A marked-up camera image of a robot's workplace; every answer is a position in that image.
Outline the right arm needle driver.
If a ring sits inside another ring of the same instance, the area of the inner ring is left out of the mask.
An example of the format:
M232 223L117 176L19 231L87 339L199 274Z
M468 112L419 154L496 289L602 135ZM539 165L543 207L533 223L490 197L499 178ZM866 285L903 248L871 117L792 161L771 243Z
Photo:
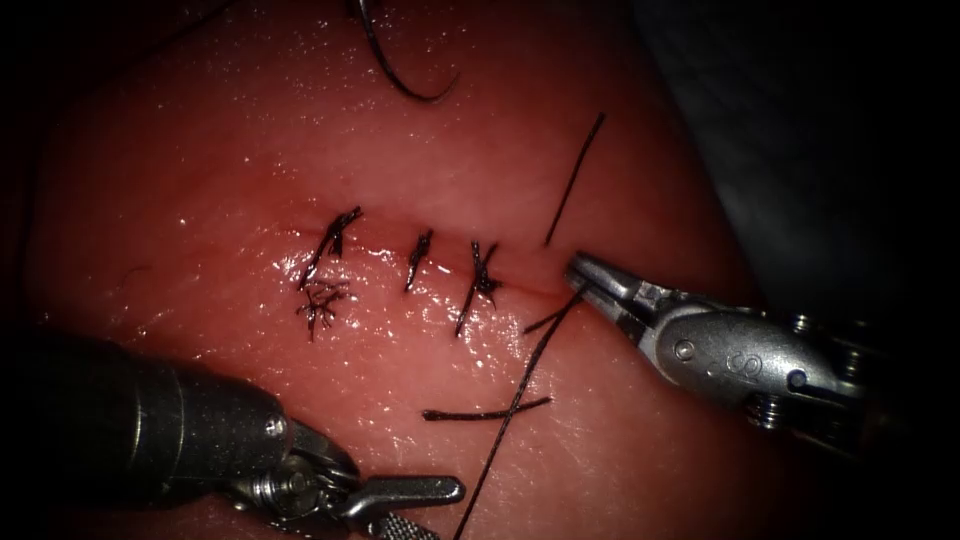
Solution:
M831 328L674 292L642 302L640 351L663 378L754 426L838 454L869 440L870 370L885 354L860 325Z

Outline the left arm needle driver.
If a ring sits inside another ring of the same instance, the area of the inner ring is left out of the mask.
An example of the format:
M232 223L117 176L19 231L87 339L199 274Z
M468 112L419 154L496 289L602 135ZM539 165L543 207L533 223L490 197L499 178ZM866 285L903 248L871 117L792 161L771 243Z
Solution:
M283 533L349 536L337 507L360 487L357 465L332 439L298 420L290 422L290 434L290 450L277 465L229 483L225 495L235 509Z

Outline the right arm needle driver jaw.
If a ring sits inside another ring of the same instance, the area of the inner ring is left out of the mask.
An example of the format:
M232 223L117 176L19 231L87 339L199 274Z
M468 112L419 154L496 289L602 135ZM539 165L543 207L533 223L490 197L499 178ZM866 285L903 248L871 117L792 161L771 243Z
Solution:
M572 257L572 287L587 287L611 302L647 308L655 307L665 298L664 287L585 252L577 252Z
M572 270L565 272L565 280L572 288ZM639 345L651 322L651 310L636 304L619 304L589 290L574 289L598 313L614 324L634 345Z

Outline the left arm needle driver jaw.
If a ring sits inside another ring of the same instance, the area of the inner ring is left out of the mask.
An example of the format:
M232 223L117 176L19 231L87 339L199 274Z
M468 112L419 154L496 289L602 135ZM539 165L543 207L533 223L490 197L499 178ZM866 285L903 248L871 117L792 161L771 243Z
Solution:
M368 524L368 535L380 540L440 540L441 537L412 520L387 513L373 519Z
M376 522L399 510L452 505L465 494L464 483L455 476L371 476L338 505L338 517L343 522Z

